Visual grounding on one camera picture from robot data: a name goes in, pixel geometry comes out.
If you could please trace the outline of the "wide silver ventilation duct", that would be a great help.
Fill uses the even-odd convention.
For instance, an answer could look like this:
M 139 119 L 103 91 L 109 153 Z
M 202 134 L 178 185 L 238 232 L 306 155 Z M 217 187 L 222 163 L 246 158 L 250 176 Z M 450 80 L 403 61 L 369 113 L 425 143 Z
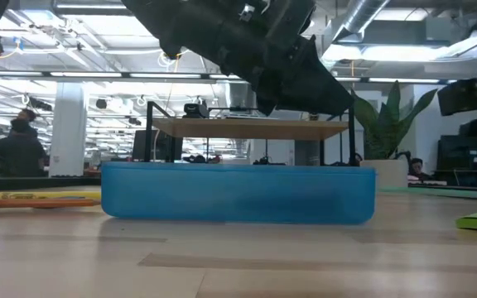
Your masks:
M 231 108 L 257 107 L 257 96 L 250 84 L 228 83 L 225 88 L 225 96 Z

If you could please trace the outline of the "wooden shelf riser black frame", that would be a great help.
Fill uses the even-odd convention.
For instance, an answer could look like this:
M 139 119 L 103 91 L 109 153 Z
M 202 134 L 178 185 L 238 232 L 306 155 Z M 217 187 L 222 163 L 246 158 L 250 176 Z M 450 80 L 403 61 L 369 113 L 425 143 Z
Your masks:
M 174 138 L 233 138 L 318 141 L 320 143 L 320 164 L 325 164 L 325 140 L 346 131 L 349 134 L 349 163 L 355 163 L 354 111 L 349 110 L 347 122 L 320 122 L 302 120 L 280 120 L 269 118 L 173 118 L 156 103 L 147 103 L 147 142 L 144 161 L 150 161 L 152 153 L 152 129 L 164 132 Z

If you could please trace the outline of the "slanted silver ventilation duct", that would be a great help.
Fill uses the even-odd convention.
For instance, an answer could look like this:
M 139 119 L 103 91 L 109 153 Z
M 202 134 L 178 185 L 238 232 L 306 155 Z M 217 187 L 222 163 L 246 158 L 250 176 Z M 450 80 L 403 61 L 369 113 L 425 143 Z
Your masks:
M 325 51 L 321 61 L 332 70 L 341 58 L 335 58 L 333 49 L 340 44 L 359 44 L 364 31 L 391 0 L 350 0 L 345 14 L 329 20 L 324 30 Z

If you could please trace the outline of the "yellow pencil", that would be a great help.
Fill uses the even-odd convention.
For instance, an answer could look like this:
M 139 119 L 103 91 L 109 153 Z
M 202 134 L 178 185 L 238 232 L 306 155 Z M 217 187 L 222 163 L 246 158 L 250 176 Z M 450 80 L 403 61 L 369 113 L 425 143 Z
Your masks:
M 0 199 L 92 199 L 101 200 L 100 191 L 0 192 Z

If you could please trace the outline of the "orange pencil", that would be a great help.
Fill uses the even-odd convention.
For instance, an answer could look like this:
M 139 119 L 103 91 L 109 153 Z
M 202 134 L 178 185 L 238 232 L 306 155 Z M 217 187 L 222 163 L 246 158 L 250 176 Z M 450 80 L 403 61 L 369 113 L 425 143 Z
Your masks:
M 0 199 L 0 209 L 9 208 L 73 208 L 99 205 L 93 199 Z

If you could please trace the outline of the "black monitor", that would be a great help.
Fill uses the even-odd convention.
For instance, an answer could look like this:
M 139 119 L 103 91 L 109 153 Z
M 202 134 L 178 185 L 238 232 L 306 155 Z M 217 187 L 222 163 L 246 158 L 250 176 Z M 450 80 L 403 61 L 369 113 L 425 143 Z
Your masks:
M 145 158 L 147 144 L 147 132 L 138 130 L 132 147 L 132 159 L 143 161 Z M 173 158 L 179 161 L 182 156 L 183 139 L 181 137 L 172 137 L 164 132 L 152 130 L 152 148 L 150 159 L 156 161 L 167 161 Z

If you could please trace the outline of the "snake plant in white pot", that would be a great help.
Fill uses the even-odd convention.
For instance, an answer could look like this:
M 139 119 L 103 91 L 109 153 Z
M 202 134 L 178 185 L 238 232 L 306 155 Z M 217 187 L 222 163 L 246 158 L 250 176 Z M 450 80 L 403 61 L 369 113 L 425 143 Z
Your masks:
M 364 129 L 364 160 L 362 167 L 375 170 L 378 190 L 408 186 L 410 156 L 398 159 L 398 147 L 407 135 L 417 115 L 426 109 L 436 96 L 436 89 L 424 93 L 407 113 L 401 113 L 400 83 L 394 82 L 387 101 L 376 109 L 354 91 L 354 117 Z

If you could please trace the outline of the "person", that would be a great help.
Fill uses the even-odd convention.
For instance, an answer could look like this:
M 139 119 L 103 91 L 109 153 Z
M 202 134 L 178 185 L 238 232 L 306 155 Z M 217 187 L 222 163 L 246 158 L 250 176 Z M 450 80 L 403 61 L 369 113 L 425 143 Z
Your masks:
M 418 180 L 430 180 L 431 176 L 423 171 L 423 160 L 420 158 L 412 158 L 410 160 L 409 172 L 411 177 Z
M 41 177 L 45 175 L 46 152 L 37 138 L 37 131 L 31 126 L 36 114 L 23 109 L 11 121 L 7 137 L 0 139 L 0 157 L 11 173 L 21 177 Z

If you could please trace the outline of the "long ceiling light strip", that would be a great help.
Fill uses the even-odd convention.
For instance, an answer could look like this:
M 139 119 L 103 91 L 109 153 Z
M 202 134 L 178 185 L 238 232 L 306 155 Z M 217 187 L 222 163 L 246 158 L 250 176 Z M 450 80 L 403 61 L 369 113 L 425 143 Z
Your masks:
M 204 82 L 244 82 L 237 75 L 209 73 L 156 73 L 156 72 L 84 72 L 84 71 L 19 71 L 0 70 L 0 78 L 29 79 L 29 80 L 75 80 L 75 81 L 137 81 L 189 83 Z M 341 83 L 386 84 L 398 81 L 401 84 L 451 84 L 455 79 L 418 79 L 418 78 L 389 78 L 389 77 L 348 77 L 338 76 Z

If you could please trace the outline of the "white building pillar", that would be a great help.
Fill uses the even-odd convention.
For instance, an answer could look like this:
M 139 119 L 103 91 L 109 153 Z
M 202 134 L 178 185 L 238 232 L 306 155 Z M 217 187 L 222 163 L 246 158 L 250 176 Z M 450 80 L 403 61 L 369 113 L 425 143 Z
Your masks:
M 56 85 L 49 176 L 84 174 L 88 103 L 82 83 Z

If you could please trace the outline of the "green strip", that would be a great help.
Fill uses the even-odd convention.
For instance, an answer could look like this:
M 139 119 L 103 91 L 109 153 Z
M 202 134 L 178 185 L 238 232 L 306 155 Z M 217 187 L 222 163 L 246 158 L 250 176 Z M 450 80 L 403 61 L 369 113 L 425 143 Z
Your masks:
M 449 190 L 449 189 L 437 189 L 437 188 L 393 187 L 393 188 L 382 188 L 379 190 L 379 192 L 434 195 L 434 196 L 454 197 L 454 198 L 463 198 L 463 199 L 477 199 L 477 190 Z

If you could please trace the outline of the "black equipment cabinet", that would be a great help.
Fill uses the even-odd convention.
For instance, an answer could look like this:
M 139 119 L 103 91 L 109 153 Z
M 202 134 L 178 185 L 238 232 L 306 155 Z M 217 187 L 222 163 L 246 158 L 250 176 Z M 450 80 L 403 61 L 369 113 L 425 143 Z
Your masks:
M 477 138 L 442 136 L 434 176 L 448 186 L 477 188 Z

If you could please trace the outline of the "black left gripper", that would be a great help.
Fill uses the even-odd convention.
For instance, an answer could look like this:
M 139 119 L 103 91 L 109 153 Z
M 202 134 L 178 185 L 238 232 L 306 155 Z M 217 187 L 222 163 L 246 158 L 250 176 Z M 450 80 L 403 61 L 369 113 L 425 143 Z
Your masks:
M 258 110 L 339 116 L 354 98 L 321 63 L 316 36 L 302 36 L 314 0 L 121 0 L 178 58 L 186 48 L 222 74 L 249 82 Z

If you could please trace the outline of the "blue translucent plastic pencil case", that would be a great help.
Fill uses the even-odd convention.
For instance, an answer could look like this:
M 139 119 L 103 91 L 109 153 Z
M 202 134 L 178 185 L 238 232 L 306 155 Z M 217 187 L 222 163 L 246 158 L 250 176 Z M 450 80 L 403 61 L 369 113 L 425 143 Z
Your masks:
M 363 224 L 376 174 L 362 167 L 107 162 L 103 211 L 120 219 Z

